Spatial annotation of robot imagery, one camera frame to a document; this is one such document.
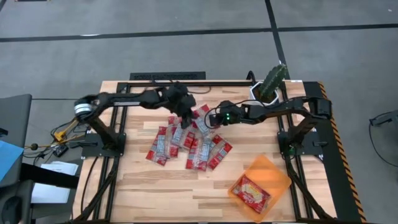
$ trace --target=white pot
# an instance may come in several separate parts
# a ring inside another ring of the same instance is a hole
[[[255,89],[255,87],[257,87],[258,85],[261,85],[261,84],[262,84],[262,82],[257,82],[254,86],[250,87],[250,93],[249,93],[250,100],[256,100],[256,97],[254,97],[253,90]],[[275,90],[275,98],[270,103],[265,103],[265,102],[262,102],[262,103],[266,106],[269,106],[269,105],[273,105],[278,99],[279,99],[278,91]],[[252,101],[252,102],[250,102],[250,104],[261,105],[261,103],[258,101]]]

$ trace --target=red snack packet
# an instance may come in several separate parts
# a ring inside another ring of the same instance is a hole
[[[195,140],[196,128],[194,128],[193,126],[189,126],[185,129],[182,129],[180,122],[181,119],[177,117],[169,117],[169,124],[178,124],[171,142],[175,145],[189,150],[192,146],[193,141]]]
[[[207,105],[203,105],[193,112],[195,120],[193,121],[192,126],[199,129],[203,136],[208,136],[214,132],[214,129],[206,127],[206,124],[209,123],[209,118],[206,117],[205,119],[205,115],[207,114],[207,112],[209,112],[209,110],[210,109]]]
[[[162,154],[159,154],[158,152],[158,142],[159,142],[159,135],[164,136],[166,133],[166,127],[159,127],[159,130],[156,134],[156,138],[154,140],[154,143],[152,143],[152,147],[150,148],[146,159],[150,161],[154,161],[162,166],[166,164],[167,158],[164,156],[164,152]]]
[[[258,214],[267,208],[267,204],[271,200],[271,195],[268,192],[261,189],[245,175],[235,185],[232,192]]]
[[[189,150],[186,169],[206,171],[207,159],[210,153],[210,138],[195,139]]]
[[[178,156],[178,145],[173,144],[171,142],[175,130],[177,129],[176,126],[169,125],[166,129],[166,138],[165,138],[165,155],[166,157],[177,157]]]
[[[214,136],[211,142],[211,151],[208,160],[208,166],[215,169],[216,166],[224,159],[227,153],[232,149],[232,145],[218,134]]]

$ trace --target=wooden tabletop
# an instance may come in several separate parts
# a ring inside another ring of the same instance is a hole
[[[285,83],[289,98],[305,95],[302,82],[287,80]],[[103,82],[100,91],[114,93],[117,84],[116,81]],[[189,87],[189,90],[204,92],[208,88]],[[132,92],[141,92],[143,89],[134,87]],[[215,107],[223,100],[246,100],[249,98],[248,93],[248,86],[223,86],[212,87],[207,94],[193,95],[197,106],[208,104],[209,107]],[[112,109],[108,109],[101,115],[101,119],[108,125],[111,113]],[[145,159],[158,127],[167,125],[168,116],[170,112],[163,108],[146,110],[133,107],[127,110],[127,143],[119,164],[111,222],[250,222],[251,220],[248,220],[228,198],[227,189],[259,154],[265,155],[286,173],[276,138],[279,131],[277,119],[270,118],[257,125],[235,124],[218,129],[216,133],[226,138],[233,145],[233,149],[215,170],[202,172],[185,169],[187,153],[183,150],[178,158],[167,161],[164,167]],[[300,115],[292,117],[295,124],[303,119]],[[335,217],[336,212],[323,164],[314,156],[302,156],[302,160],[309,191],[325,211]],[[83,163],[73,204],[75,217],[80,214],[81,196],[93,161],[93,158],[89,158]],[[84,197],[84,207],[97,191],[102,161],[103,159],[99,158],[93,168]],[[302,216],[306,217],[302,194],[297,190],[300,210]],[[104,217],[107,196],[108,193],[105,192],[100,218]],[[288,189],[267,214],[264,222],[294,220]]]

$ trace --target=potted plant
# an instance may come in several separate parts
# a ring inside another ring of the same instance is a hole
[[[286,65],[280,64],[274,67],[263,82],[257,82],[250,88],[250,100],[261,101],[266,106],[274,104],[279,98],[276,89],[283,82],[286,74]]]

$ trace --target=orange container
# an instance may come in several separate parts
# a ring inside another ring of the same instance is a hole
[[[240,183],[240,180],[246,176],[254,182],[262,190],[271,195],[266,202],[266,208],[257,213],[252,207],[239,198],[234,192],[234,188]],[[228,195],[231,197],[245,216],[251,218],[256,223],[260,223],[275,203],[280,199],[282,194],[289,188],[291,179],[280,171],[269,159],[260,155],[250,165],[250,167],[242,174],[242,176],[228,189]]]

